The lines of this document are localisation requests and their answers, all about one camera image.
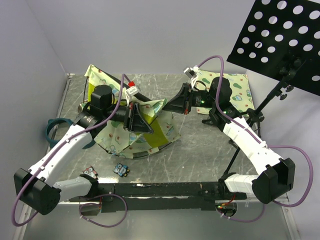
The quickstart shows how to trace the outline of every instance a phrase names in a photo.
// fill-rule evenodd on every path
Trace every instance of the gray tabletop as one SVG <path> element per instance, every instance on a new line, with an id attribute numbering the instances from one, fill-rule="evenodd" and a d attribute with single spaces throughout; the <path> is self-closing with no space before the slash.
<path id="1" fill-rule="evenodd" d="M 141 89 L 142 94 L 152 100 L 170 100 L 188 81 L 184 74 L 128 74 Z M 83 102 L 86 78 L 74 75 L 70 80 L 60 117 L 74 120 L 77 108 Z M 173 113 L 182 137 L 161 151 L 148 157 L 125 159 L 110 155 L 95 144 L 81 150 L 62 171 L 59 180 L 73 179 L 82 171 L 93 166 L 101 183 L 164 183 L 164 182 L 209 182 L 217 181 L 227 168 L 236 149 L 228 143 L 229 138 L 216 127 L 201 122 L 206 115 Z M 66 132 L 59 127 L 55 138 L 60 139 Z M 113 172 L 120 162 L 129 166 L 127 177 Z M 248 158 L 240 152 L 231 172 L 256 174 Z"/>

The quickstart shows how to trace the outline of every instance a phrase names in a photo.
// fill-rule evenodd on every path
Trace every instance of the gray wall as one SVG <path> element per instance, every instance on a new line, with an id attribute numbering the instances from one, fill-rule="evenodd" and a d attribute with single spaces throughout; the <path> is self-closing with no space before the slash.
<path id="1" fill-rule="evenodd" d="M 278 81 L 247 71 L 252 91 L 253 103 L 257 107 Z M 300 206 L 292 209 L 301 239 L 319 239 L 320 212 L 320 96 L 295 88 L 288 97 L 280 101 L 274 98 L 262 111 L 262 138 L 270 145 L 293 145 L 303 149 L 311 158 L 314 168 L 312 189 Z M 283 158 L 291 158 L 295 163 L 293 190 L 288 193 L 291 203 L 297 202 L 306 190 L 309 168 L 301 153 L 291 149 L 275 149 Z"/>
<path id="2" fill-rule="evenodd" d="M 254 0 L 26 0 L 68 73 L 181 73 L 230 54 Z M 208 65 L 218 70 L 218 60 Z M 245 73 L 227 63 L 227 73 Z"/>
<path id="3" fill-rule="evenodd" d="M 57 114 L 66 75 L 24 0 L 0 1 L 0 32 L 0 238 L 9 240 L 13 175 L 44 155 L 44 127 Z"/>

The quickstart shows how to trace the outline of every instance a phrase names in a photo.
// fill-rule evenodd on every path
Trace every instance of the green cloth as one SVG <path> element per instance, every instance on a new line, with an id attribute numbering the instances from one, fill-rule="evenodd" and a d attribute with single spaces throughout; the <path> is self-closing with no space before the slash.
<path id="1" fill-rule="evenodd" d="M 88 77 L 89 101 L 91 93 L 98 85 L 109 85 L 115 98 L 117 99 L 119 96 L 120 84 L 94 65 L 89 66 L 84 76 Z M 125 99 L 125 90 L 123 88 L 122 99 Z M 154 133 L 130 132 L 124 130 L 122 122 L 109 121 L 94 139 L 108 153 L 132 159 L 136 153 L 156 153 L 159 151 L 159 147 L 172 143 L 181 136 L 176 127 L 173 114 L 168 111 L 162 111 L 167 99 L 142 102 L 133 97 L 132 101 L 140 104 L 140 112 L 154 130 Z"/>
<path id="2" fill-rule="evenodd" d="M 220 77 L 220 73 L 200 70 L 198 80 L 203 82 L 206 85 L 206 89 L 209 90 L 211 82 L 216 77 Z M 245 74 L 224 73 L 223 77 L 230 82 L 230 88 L 232 90 L 230 102 L 232 105 L 241 113 L 245 112 L 248 108 L 255 109 L 249 88 L 248 76 Z M 199 90 L 205 89 L 205 86 L 201 83 L 197 83 L 196 87 Z M 198 114 L 208 115 L 210 109 L 211 108 L 197 107 L 196 111 Z"/>

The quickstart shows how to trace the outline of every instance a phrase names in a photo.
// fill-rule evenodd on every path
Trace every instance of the cable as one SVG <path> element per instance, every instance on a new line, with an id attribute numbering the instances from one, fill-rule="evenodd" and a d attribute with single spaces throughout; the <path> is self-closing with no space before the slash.
<path id="1" fill-rule="evenodd" d="M 34 213 L 34 215 L 32 215 L 28 220 L 26 220 L 25 222 L 22 223 L 18 223 L 16 222 L 16 218 L 15 218 L 15 213 L 16 213 L 16 208 L 17 208 L 17 204 L 19 202 L 19 199 L 21 198 L 22 194 L 24 193 L 24 191 L 27 189 L 27 187 L 29 186 L 29 184 L 39 175 L 39 173 L 42 171 L 42 169 L 44 170 L 44 167 L 51 161 L 51 159 L 59 152 L 59 150 L 69 141 L 71 141 L 72 139 L 76 138 L 77 136 L 83 134 L 83 133 L 87 133 L 92 131 L 93 129 L 99 128 L 100 126 L 103 126 L 104 124 L 107 123 L 107 121 L 109 121 L 117 112 L 119 106 L 120 106 L 120 100 L 122 97 L 122 91 L 123 91 L 123 86 L 124 86 L 124 80 L 125 78 L 128 79 L 128 77 L 125 74 L 122 74 L 122 78 L 121 78 L 121 82 L 120 82 L 120 90 L 119 90 L 119 97 L 118 97 L 118 101 L 115 105 L 115 108 L 113 110 L 113 112 L 110 114 L 109 117 L 107 117 L 105 120 L 103 120 L 102 122 L 100 122 L 99 124 L 92 126 L 92 127 L 88 127 L 82 131 L 79 131 L 77 133 L 75 133 L 74 135 L 72 135 L 71 137 L 67 138 L 65 141 L 63 141 L 60 145 L 56 145 L 56 148 L 53 149 L 52 153 L 48 156 L 48 158 L 46 159 L 46 161 L 44 161 L 44 163 L 42 164 L 41 167 L 39 167 L 39 169 L 30 177 L 30 179 L 23 185 L 23 187 L 21 188 L 20 192 L 17 194 L 16 199 L 14 201 L 13 204 L 13 208 L 12 208 L 12 212 L 11 212 L 11 222 L 14 226 L 16 227 L 21 227 L 25 224 L 27 224 L 28 222 L 31 221 L 31 219 L 33 219 L 38 212 L 36 211 Z"/>
<path id="2" fill-rule="evenodd" d="M 92 198 L 92 199 L 101 198 L 101 197 L 105 197 L 105 196 L 114 196 L 114 197 L 117 197 L 118 199 L 121 199 L 122 202 L 124 203 L 124 208 L 125 208 L 125 209 L 124 209 L 124 215 L 123 215 L 122 219 L 121 219 L 119 222 L 117 222 L 116 224 L 113 224 L 113 225 L 103 225 L 103 224 L 97 223 L 97 222 L 92 221 L 91 219 L 83 216 L 82 213 L 81 213 L 81 209 L 82 209 L 83 207 L 85 207 L 85 206 L 97 206 L 97 205 L 100 206 L 100 204 L 98 204 L 98 203 L 93 203 L 93 202 L 85 203 L 85 204 L 83 204 L 83 205 L 81 205 L 81 206 L 79 207 L 80 218 L 81 218 L 81 219 L 84 219 L 84 220 L 86 220 L 86 221 L 88 221 L 88 222 L 90 222 L 90 223 L 92 223 L 92 224 L 95 224 L 95 225 L 97 225 L 97 226 L 99 226 L 99 227 L 103 227 L 103 228 L 113 228 L 113 227 L 118 226 L 119 224 L 121 224 L 121 223 L 125 220 L 125 218 L 126 218 L 126 216 L 127 216 L 127 213 L 128 213 L 128 206 L 127 206 L 126 201 L 125 201 L 121 196 L 116 195 L 116 194 L 113 194 L 113 193 L 95 196 L 95 197 Z"/>
<path id="3" fill-rule="evenodd" d="M 204 90 L 207 92 L 207 85 L 205 85 L 205 83 L 203 81 L 198 80 L 198 81 L 196 81 L 196 83 L 202 84 L 204 86 Z"/>
<path id="4" fill-rule="evenodd" d="M 86 77 L 86 80 L 85 80 L 84 90 L 83 90 L 83 103 L 85 103 L 86 87 L 87 87 L 87 84 L 88 84 L 88 79 L 89 79 L 89 77 L 87 76 L 87 77 Z"/>
<path id="5" fill-rule="evenodd" d="M 128 81 L 128 83 L 131 83 L 131 80 L 127 77 L 127 75 L 124 75 L 125 79 Z"/>
<path id="6" fill-rule="evenodd" d="M 304 191 L 304 194 L 302 195 L 302 197 L 300 198 L 299 201 L 297 201 L 296 203 L 293 204 L 284 204 L 278 201 L 273 201 L 274 203 L 282 206 L 282 207 L 287 207 L 287 208 L 294 208 L 296 206 L 299 206 L 300 204 L 302 204 L 304 202 L 304 200 L 307 198 L 310 189 L 312 187 L 312 183 L 314 181 L 314 168 L 311 162 L 310 157 L 308 156 L 308 154 L 303 151 L 301 148 L 297 147 L 297 146 L 288 146 L 288 145 L 268 145 L 269 148 L 272 149 L 295 149 L 298 150 L 300 153 L 303 154 L 303 156 L 305 157 L 307 163 L 308 163 L 308 167 L 309 167 L 309 180 L 308 180 L 308 185 L 306 187 L 306 190 Z"/>
<path id="7" fill-rule="evenodd" d="M 208 57 L 207 59 L 205 59 L 203 62 L 201 62 L 198 67 L 200 68 L 203 64 L 205 64 L 207 61 L 211 60 L 211 59 L 215 59 L 215 58 L 219 58 L 220 62 L 221 62 L 221 69 L 220 69 L 220 76 L 219 76 L 219 83 L 218 83 L 218 87 L 216 90 L 216 95 L 215 95 L 215 105 L 216 108 L 218 109 L 218 111 L 228 120 L 230 120 L 231 122 L 237 124 L 239 127 L 241 127 L 242 129 L 244 129 L 245 127 L 240 124 L 239 122 L 235 121 L 234 119 L 232 119 L 231 117 L 229 117 L 228 115 L 226 115 L 220 108 L 219 106 L 219 94 L 220 94 L 220 90 L 221 90 L 221 84 L 222 84 L 222 78 L 223 78 L 223 74 L 224 74 L 224 59 L 222 58 L 222 56 L 220 55 L 214 55 L 211 57 Z M 260 144 L 261 141 L 249 130 L 246 129 L 246 131 Z M 312 183 L 314 180 L 314 168 L 312 165 L 312 162 L 310 160 L 310 157 L 308 156 L 308 154 L 303 151 L 301 148 L 297 147 L 297 146 L 290 146 L 290 145 L 269 145 L 269 148 L 274 148 L 274 149 L 295 149 L 298 150 L 300 153 L 303 154 L 303 156 L 305 157 L 307 163 L 308 163 L 308 167 L 309 167 L 309 180 L 308 180 L 308 185 L 306 187 L 306 190 L 304 192 L 304 194 L 302 195 L 301 199 L 299 201 L 297 201 L 294 204 L 283 204 L 277 201 L 274 201 L 276 204 L 281 205 L 283 207 L 287 207 L 287 208 L 293 208 L 296 207 L 300 204 L 302 204 L 304 202 L 304 200 L 306 199 L 306 197 L 308 196 L 310 189 L 312 187 Z"/>
<path id="8" fill-rule="evenodd" d="M 226 202 L 226 203 L 222 203 L 221 205 L 222 205 L 222 206 L 227 206 L 227 205 L 229 205 L 230 203 L 232 203 L 233 200 L 235 200 L 235 198 L 236 198 L 236 194 L 233 194 L 233 196 L 232 196 L 232 198 L 231 198 L 230 201 L 228 201 L 228 202 Z"/>
<path id="9" fill-rule="evenodd" d="M 234 218 L 234 217 L 229 217 L 229 216 L 226 216 L 223 212 L 217 210 L 217 212 L 221 213 L 222 217 L 225 218 L 225 219 L 228 219 L 228 220 L 231 220 L 231 221 L 235 221 L 235 222 L 240 222 L 240 223 L 253 223 L 255 221 L 258 221 L 265 213 L 265 210 L 266 210 L 266 205 L 265 204 L 262 204 L 262 211 L 261 213 L 259 214 L 259 216 L 257 216 L 256 218 L 254 219 L 251 219 L 251 220 L 243 220 L 243 219 L 237 219 L 237 218 Z"/>

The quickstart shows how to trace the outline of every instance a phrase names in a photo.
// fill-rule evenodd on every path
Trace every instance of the reflective surface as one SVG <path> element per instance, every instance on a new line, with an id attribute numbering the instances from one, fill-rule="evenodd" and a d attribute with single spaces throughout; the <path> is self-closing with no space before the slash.
<path id="1" fill-rule="evenodd" d="M 260 202 L 238 204 L 237 219 L 251 220 L 262 210 Z M 28 224 L 23 240 L 289 240 L 290 233 L 280 206 L 270 203 L 262 218 L 241 223 L 221 218 L 217 211 L 130 211 L 117 227 L 103 228 L 79 219 L 79 205 L 58 205 L 49 215 L 38 215 Z M 123 211 L 100 213 L 94 221 L 114 224 Z"/>
<path id="2" fill-rule="evenodd" d="M 171 99 L 182 83 L 189 80 L 184 74 L 129 74 L 128 77 L 140 87 L 142 94 L 152 100 Z M 61 117 L 75 119 L 77 108 L 83 101 L 85 82 L 86 78 L 79 75 L 71 79 Z M 195 108 L 188 115 L 174 113 L 174 118 L 182 137 L 160 152 L 148 157 L 125 159 L 112 156 L 95 144 L 80 151 L 64 168 L 59 180 L 76 178 L 84 169 L 93 166 L 101 183 L 217 181 L 236 151 L 228 144 L 228 137 L 217 128 L 201 123 L 207 116 L 197 114 Z M 56 139 L 60 139 L 65 132 L 66 129 L 58 129 Z M 121 178 L 113 172 L 118 162 L 129 166 L 127 177 Z M 242 152 L 230 171 L 256 173 Z"/>

